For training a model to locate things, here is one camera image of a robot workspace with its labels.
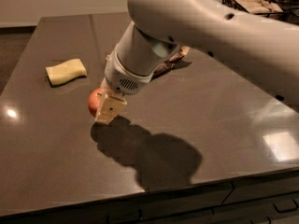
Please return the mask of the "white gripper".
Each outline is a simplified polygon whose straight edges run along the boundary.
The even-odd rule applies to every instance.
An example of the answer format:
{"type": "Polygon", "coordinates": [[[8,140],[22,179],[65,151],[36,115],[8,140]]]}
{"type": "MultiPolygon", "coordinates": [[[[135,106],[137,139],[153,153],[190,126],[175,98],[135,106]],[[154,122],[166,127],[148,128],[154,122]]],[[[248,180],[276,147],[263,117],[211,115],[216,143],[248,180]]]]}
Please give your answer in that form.
{"type": "Polygon", "coordinates": [[[107,58],[105,68],[106,83],[113,91],[102,88],[96,93],[98,101],[95,121],[102,124],[109,124],[127,106],[125,96],[121,92],[126,95],[135,95],[152,78],[152,74],[141,76],[127,70],[118,57],[117,48],[115,47],[107,58]]]}

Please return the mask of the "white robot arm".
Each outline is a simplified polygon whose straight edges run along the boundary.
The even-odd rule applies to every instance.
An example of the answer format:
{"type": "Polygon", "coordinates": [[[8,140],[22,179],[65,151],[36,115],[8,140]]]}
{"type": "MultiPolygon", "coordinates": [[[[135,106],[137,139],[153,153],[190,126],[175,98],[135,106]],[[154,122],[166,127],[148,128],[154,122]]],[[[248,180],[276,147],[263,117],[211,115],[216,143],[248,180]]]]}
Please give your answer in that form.
{"type": "Polygon", "coordinates": [[[198,49],[292,109],[299,107],[299,28],[216,0],[127,0],[131,22],[107,59],[96,121],[109,124],[157,66],[198,49]]]}

